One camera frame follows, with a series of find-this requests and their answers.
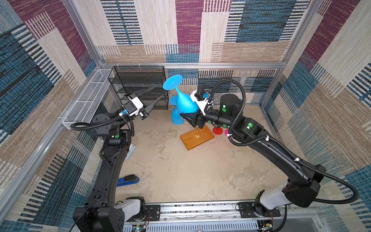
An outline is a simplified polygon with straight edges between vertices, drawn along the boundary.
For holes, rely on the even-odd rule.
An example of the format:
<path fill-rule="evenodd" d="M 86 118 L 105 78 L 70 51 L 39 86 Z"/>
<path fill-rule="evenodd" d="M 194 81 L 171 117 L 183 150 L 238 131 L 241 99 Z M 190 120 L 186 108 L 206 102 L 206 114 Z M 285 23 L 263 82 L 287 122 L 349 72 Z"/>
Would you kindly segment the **blue wine glass front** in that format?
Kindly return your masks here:
<path fill-rule="evenodd" d="M 191 97 L 188 94 L 181 92 L 178 89 L 178 86 L 182 83 L 183 77 L 179 74 L 169 77 L 163 84 L 164 90 L 173 90 L 177 92 L 176 106 L 179 109 L 180 113 L 196 113 L 199 109 L 197 104 L 192 101 Z"/>

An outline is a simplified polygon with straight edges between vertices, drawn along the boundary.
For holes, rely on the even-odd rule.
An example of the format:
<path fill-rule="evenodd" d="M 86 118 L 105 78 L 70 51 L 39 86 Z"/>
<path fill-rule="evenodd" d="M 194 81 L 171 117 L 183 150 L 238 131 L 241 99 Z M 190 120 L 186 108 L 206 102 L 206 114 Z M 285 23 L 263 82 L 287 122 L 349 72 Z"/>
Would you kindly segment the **blue wine glass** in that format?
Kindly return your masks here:
<path fill-rule="evenodd" d="M 175 125 L 182 125 L 184 123 L 184 120 L 182 119 L 182 117 L 180 116 L 180 110 L 178 109 L 177 107 L 177 95 L 175 96 L 172 96 L 170 99 L 169 99 L 169 103 L 173 106 L 175 106 L 175 108 L 172 110 L 172 113 L 171 113 L 171 120 L 172 120 L 172 123 L 175 124 Z"/>
<path fill-rule="evenodd" d="M 179 109 L 180 113 L 196 113 L 199 109 L 197 104 L 192 101 L 191 97 L 188 94 L 181 92 L 178 89 L 178 86 L 182 83 L 183 77 L 179 74 L 169 77 L 163 84 L 164 90 L 173 90 L 177 92 L 176 106 Z"/>

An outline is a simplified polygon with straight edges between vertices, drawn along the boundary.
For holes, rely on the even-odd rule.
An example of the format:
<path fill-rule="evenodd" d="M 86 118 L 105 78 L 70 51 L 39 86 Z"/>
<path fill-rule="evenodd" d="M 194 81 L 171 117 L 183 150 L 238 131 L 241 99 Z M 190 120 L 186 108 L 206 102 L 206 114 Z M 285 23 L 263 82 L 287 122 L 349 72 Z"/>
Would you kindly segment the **red wine glass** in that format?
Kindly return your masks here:
<path fill-rule="evenodd" d="M 215 135 L 222 135 L 224 133 L 223 129 L 220 127 L 213 127 L 212 132 Z"/>

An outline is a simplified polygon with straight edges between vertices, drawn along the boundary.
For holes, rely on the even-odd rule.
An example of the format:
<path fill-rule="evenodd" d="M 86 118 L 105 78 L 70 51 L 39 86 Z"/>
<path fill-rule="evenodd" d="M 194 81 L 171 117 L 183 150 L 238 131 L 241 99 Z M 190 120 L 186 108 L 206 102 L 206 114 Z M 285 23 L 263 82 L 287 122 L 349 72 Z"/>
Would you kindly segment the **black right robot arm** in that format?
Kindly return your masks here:
<path fill-rule="evenodd" d="M 300 164 L 302 159 L 284 150 L 261 124 L 252 118 L 239 116 L 242 107 L 243 101 L 236 95 L 224 94 L 219 110 L 212 110 L 206 115 L 198 110 L 195 113 L 181 113 L 180 116 L 193 127 L 203 128 L 205 123 L 210 123 L 229 129 L 233 139 L 248 143 L 248 147 L 262 154 L 287 175 L 287 182 L 279 188 L 270 192 L 262 190 L 258 194 L 254 201 L 257 212 L 289 204 L 309 207 L 318 195 L 323 177 L 308 169 L 310 163 L 305 161 Z"/>

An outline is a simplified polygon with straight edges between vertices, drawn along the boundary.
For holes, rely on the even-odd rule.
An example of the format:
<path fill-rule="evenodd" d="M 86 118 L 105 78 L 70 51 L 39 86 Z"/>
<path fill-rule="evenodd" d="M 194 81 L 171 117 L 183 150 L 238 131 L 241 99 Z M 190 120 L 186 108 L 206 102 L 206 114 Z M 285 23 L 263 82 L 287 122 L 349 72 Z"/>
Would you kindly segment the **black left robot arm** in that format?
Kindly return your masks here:
<path fill-rule="evenodd" d="M 74 131 L 94 130 L 104 139 L 99 151 L 102 165 L 95 185 L 86 202 L 73 213 L 74 225 L 81 232 L 121 232 L 124 223 L 147 220 L 149 213 L 143 197 L 131 197 L 116 207 L 115 195 L 122 164 L 126 159 L 135 134 L 133 119 L 145 119 L 159 102 L 150 105 L 140 99 L 153 90 L 149 87 L 125 95 L 127 102 L 113 113 L 99 114 L 90 123 L 76 122 L 70 126 Z"/>

